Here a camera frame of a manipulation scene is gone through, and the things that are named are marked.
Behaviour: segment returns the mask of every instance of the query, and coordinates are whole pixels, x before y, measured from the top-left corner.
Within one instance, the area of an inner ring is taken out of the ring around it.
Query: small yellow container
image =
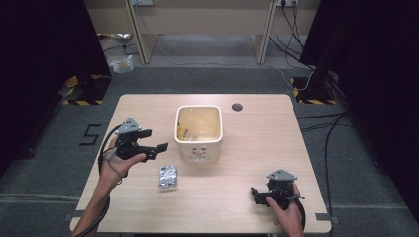
[[[218,106],[182,106],[176,113],[175,141],[186,163],[215,163],[223,138]]]

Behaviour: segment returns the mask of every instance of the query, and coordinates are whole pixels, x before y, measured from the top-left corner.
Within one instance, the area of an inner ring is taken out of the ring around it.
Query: crumpled aluminum foil
[[[121,42],[121,43],[127,43],[129,42],[133,37],[133,34],[111,34],[111,38]]]
[[[177,170],[175,166],[160,167],[159,170],[159,188],[169,189],[177,184]]]

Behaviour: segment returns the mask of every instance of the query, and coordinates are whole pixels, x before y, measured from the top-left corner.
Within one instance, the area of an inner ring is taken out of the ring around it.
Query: wooden table
[[[240,103],[243,110],[232,105]],[[224,138],[215,164],[187,164],[174,140],[176,111],[185,105],[217,105],[222,110]],[[108,127],[133,117],[153,135],[140,145],[169,142],[155,161],[140,163],[111,193],[111,205],[100,232],[119,233],[279,233],[273,211],[257,205],[250,188],[267,192],[266,176],[283,169],[298,176],[306,198],[306,233],[325,233],[330,221],[316,219],[327,213],[310,159],[287,95],[123,95]],[[159,167],[175,165],[178,185],[160,190]],[[93,164],[77,205],[83,210],[98,181]],[[70,228],[79,220],[74,217]]]

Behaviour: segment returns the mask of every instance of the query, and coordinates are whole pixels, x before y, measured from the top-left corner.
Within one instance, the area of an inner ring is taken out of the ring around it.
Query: gray carpet
[[[304,70],[282,71],[287,80],[309,75]],[[36,156],[15,160],[2,177],[0,236],[68,236],[69,214],[96,165],[100,141],[120,95],[180,93],[288,94],[293,99],[292,89],[274,69],[144,67],[114,74],[102,105],[60,105],[34,147]],[[346,111],[343,105],[306,105],[294,99],[293,106],[298,118]],[[310,128],[335,118],[306,118],[299,123],[301,128]],[[83,137],[89,124],[99,125],[90,129],[99,134],[97,142],[79,146],[92,141]],[[329,129],[303,133],[326,205],[324,149]],[[350,118],[342,118],[330,134],[327,155],[332,211],[338,221],[334,236],[419,236],[417,222],[391,179],[375,166]]]

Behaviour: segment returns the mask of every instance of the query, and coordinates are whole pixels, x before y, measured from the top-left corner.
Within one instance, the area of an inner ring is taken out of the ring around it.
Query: black cable
[[[289,39],[289,41],[287,42],[287,46],[286,46],[286,54],[285,54],[285,59],[286,59],[286,63],[287,63],[287,65],[288,66],[291,66],[290,65],[290,63],[288,62],[288,59],[287,59],[287,54],[288,54],[288,50],[290,49],[290,42],[291,42],[291,40],[293,39],[293,35],[290,35],[290,39]]]
[[[274,44],[274,46],[280,51],[280,52],[283,52],[283,53],[285,53],[286,55],[288,55],[288,56],[290,56],[290,57],[292,57],[293,59],[295,59],[296,61],[299,61],[299,59],[297,58],[297,57],[295,57],[294,55],[292,55],[292,54],[290,54],[290,53],[288,53],[288,52],[286,52],[285,50],[283,50],[279,45],[277,45],[275,42],[274,42],[274,40],[271,38],[271,37],[269,37],[269,40]],[[292,65],[290,65],[290,67],[293,67],[293,68],[298,68],[298,69],[302,69],[302,70],[307,70],[307,71],[314,71],[314,68],[312,68],[311,66],[309,66],[309,65],[306,65],[306,64],[303,64],[304,66],[306,66],[306,67],[308,67],[309,69],[307,69],[307,68],[302,68],[302,67],[295,67],[295,66],[292,66]]]
[[[305,209],[304,209],[304,206],[302,205],[301,201],[299,201],[298,198],[295,200],[295,203],[298,206],[299,211],[301,212],[301,217],[302,217],[301,224],[302,224],[302,229],[304,230],[305,229],[305,222],[306,222]]]
[[[127,53],[127,52],[126,52],[126,48],[127,48],[127,47],[128,47],[128,46],[123,45],[123,49],[124,49],[124,54],[125,54],[125,55],[134,55],[134,54],[139,54],[139,52]]]
[[[292,51],[292,52],[294,52],[294,53],[296,53],[296,54],[298,54],[298,55],[301,55],[301,53],[300,52],[298,52],[298,51],[295,51],[295,50],[293,50],[293,49],[291,49],[291,48],[288,48],[283,42],[281,42],[281,40],[280,40],[280,38],[278,37],[278,35],[275,35],[275,37],[277,37],[277,41],[280,43],[280,44],[282,44],[285,48],[287,48],[289,51]]]
[[[330,138],[330,134],[332,133],[333,128],[335,128],[336,124],[338,123],[338,121],[345,116],[346,114],[342,114],[341,116],[339,116],[334,122],[332,127],[330,128],[329,132],[327,133],[327,137],[326,137],[326,144],[324,147],[324,166],[325,166],[325,173],[326,173],[326,189],[327,189],[327,199],[328,199],[328,203],[329,203],[329,214],[330,214],[330,218],[333,217],[333,209],[332,209],[332,200],[330,198],[330,184],[329,184],[329,165],[328,165],[328,157],[327,157],[327,147],[329,144],[329,138]],[[330,236],[333,236],[333,225],[332,228],[330,230]]]
[[[104,157],[104,153],[106,151],[105,150],[105,146],[108,143],[109,138],[111,137],[111,135],[114,133],[114,131],[116,131],[118,128],[120,127],[120,125],[116,126],[114,129],[112,129],[108,135],[105,137],[104,142],[102,143],[102,147],[101,150],[99,152],[99,157],[98,157],[98,166],[99,166],[99,175],[101,175],[101,167],[102,167],[102,162],[103,162],[103,157]],[[92,231],[94,228],[96,228],[99,223],[102,221],[102,219],[105,217],[106,213],[108,212],[109,209],[109,203],[111,202],[111,198],[108,196],[105,206],[102,209],[101,214],[98,216],[98,218],[89,226],[87,227],[85,230],[83,230],[83,232],[81,232],[80,234],[76,235],[76,237],[83,237],[86,236],[88,233],[90,233],[90,231]]]
[[[311,126],[311,127],[306,127],[306,128],[302,128],[301,132],[307,132],[307,131],[312,131],[312,130],[316,130],[316,129],[321,129],[321,128],[326,128],[328,126],[330,126],[331,123],[324,123],[324,124],[319,124],[319,125],[315,125],[315,126]],[[346,125],[346,124],[336,124],[337,126],[346,126],[346,127],[353,127],[352,125]]]
[[[90,231],[92,231],[94,228],[96,228],[99,223],[102,221],[102,219],[105,217],[106,213],[108,212],[108,208],[109,208],[109,203],[111,202],[110,197],[108,196],[108,198],[106,199],[106,203],[104,208],[102,209],[101,214],[99,215],[99,217],[95,220],[95,222],[93,222],[87,229],[85,229],[83,232],[81,232],[80,234],[76,235],[76,237],[83,237],[86,236]]]
[[[296,35],[297,35],[299,41],[301,41],[301,39],[299,38],[298,24],[296,23],[297,14],[298,14],[298,7],[296,5],[296,2],[293,1],[293,25],[295,26]]]
[[[321,115],[321,116],[311,116],[311,117],[299,117],[296,119],[317,119],[317,118],[325,118],[325,117],[335,117],[345,115],[347,112],[338,113],[338,114],[330,114],[330,115]]]
[[[113,48],[117,48],[117,47],[120,47],[120,46],[118,45],[118,46],[108,47],[107,49],[104,49],[104,52],[108,51],[109,49],[113,49]]]
[[[344,105],[347,104],[346,101],[346,95],[345,93],[342,92],[342,90],[340,89],[339,85],[337,84],[337,82],[335,80],[333,80],[332,76],[329,74],[326,77],[326,81],[329,83],[331,91],[333,92],[333,88],[336,89],[340,95],[340,98],[343,98],[344,100]]]
[[[299,43],[299,45],[301,45],[301,47],[302,47],[302,48],[304,48],[304,45],[302,45],[301,40],[300,40],[300,39],[299,39],[299,38],[295,35],[295,32],[294,32],[294,30],[293,30],[293,27],[291,26],[291,23],[290,23],[290,21],[288,20],[286,13],[284,12],[284,8],[282,8],[282,9],[281,9],[281,11],[283,12],[284,18],[286,19],[286,21],[287,21],[287,23],[288,23],[288,25],[289,25],[289,27],[290,27],[290,30],[291,30],[292,36],[294,36],[294,37],[295,37],[295,40]]]

